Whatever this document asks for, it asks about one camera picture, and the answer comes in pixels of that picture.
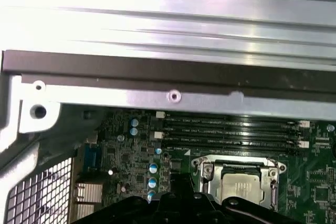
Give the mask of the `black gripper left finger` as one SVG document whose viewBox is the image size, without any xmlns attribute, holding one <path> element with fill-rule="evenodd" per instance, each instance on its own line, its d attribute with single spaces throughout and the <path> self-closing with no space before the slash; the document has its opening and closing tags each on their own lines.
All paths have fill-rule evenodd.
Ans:
<svg viewBox="0 0 336 224">
<path fill-rule="evenodd" d="M 139 197 L 129 197 L 109 207 L 98 215 L 98 223 L 180 223 L 183 175 L 170 176 L 170 190 L 152 197 L 150 202 Z"/>
</svg>

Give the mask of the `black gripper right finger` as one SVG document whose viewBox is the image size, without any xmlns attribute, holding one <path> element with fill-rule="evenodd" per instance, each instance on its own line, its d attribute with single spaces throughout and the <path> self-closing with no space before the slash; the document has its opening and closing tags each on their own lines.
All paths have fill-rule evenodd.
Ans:
<svg viewBox="0 0 336 224">
<path fill-rule="evenodd" d="M 239 197 L 218 204 L 194 191 L 191 174 L 182 174 L 182 223 L 273 223 L 269 209 Z"/>
</svg>

